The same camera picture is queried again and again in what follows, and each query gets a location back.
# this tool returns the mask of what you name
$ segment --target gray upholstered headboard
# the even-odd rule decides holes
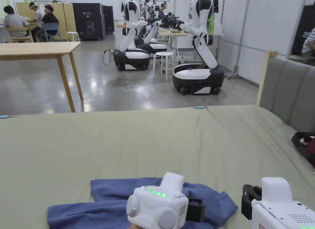
[[[315,67],[270,57],[258,104],[299,132],[315,131]]]

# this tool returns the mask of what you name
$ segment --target striped shirt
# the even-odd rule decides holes
[[[312,30],[310,35],[308,35],[307,39],[305,40],[303,44],[302,53],[307,53],[312,50],[311,47],[307,45],[307,43],[310,41],[315,42],[315,28]]]

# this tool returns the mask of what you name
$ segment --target black t-shirt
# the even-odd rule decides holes
[[[42,18],[42,22],[44,24],[47,24],[47,23],[57,23],[57,24],[59,24],[58,19],[52,13],[44,15],[44,17]],[[55,35],[55,34],[57,34],[57,31],[56,30],[48,30],[47,33]]]

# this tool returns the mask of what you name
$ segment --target chair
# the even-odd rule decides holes
[[[161,56],[161,74],[163,74],[163,72],[164,72],[164,70],[163,70],[163,56],[165,56],[166,57],[166,81],[167,81],[167,77],[168,77],[168,74],[167,74],[167,71],[168,70],[172,70],[172,69],[169,69],[169,65],[168,65],[168,63],[169,63],[169,58],[168,58],[168,56],[172,56],[173,55],[173,53],[171,53],[171,52],[159,52],[159,53],[156,53],[155,55],[154,55],[154,61],[153,61],[153,77],[155,76],[155,61],[156,61],[156,57],[157,56]]]
[[[31,33],[29,27],[8,27],[7,31],[10,34],[10,41],[11,41],[11,43],[16,43],[16,42],[19,42],[19,41],[34,43],[33,37],[31,35],[32,33]],[[26,36],[26,37],[18,38],[18,37],[14,37],[14,36],[11,35],[11,32],[13,32],[13,31],[28,31],[29,35]]]
[[[50,31],[50,30],[56,30],[57,34],[54,34],[54,35],[48,34],[47,31]],[[60,41],[62,42],[62,38],[61,38],[61,35],[60,35],[58,23],[47,23],[47,24],[44,24],[44,32],[45,32],[45,34],[41,34],[40,35],[40,42],[42,42],[42,37],[46,37],[47,41],[49,41],[48,40],[48,36],[52,37],[53,41],[55,41],[55,39],[54,39],[55,35],[58,35],[60,37]]]
[[[78,32],[68,32],[67,33],[68,35],[68,42],[69,42],[69,36],[72,35],[72,42],[75,42],[75,41],[80,41],[80,38],[79,38],[79,33]]]

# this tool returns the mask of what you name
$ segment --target blue chair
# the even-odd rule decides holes
[[[54,36],[55,35],[50,35],[50,34],[47,33],[47,31],[50,31],[50,30],[56,30],[57,34],[55,34],[55,35],[58,35],[60,37],[60,41],[62,42],[62,38],[61,38],[61,35],[60,35],[58,23],[47,23],[47,24],[44,24],[44,32],[45,32],[45,34],[44,35],[41,34],[40,41],[42,42],[42,37],[46,37],[47,42],[48,42],[49,41],[48,40],[48,36],[52,37],[53,41],[55,41],[54,40]]]

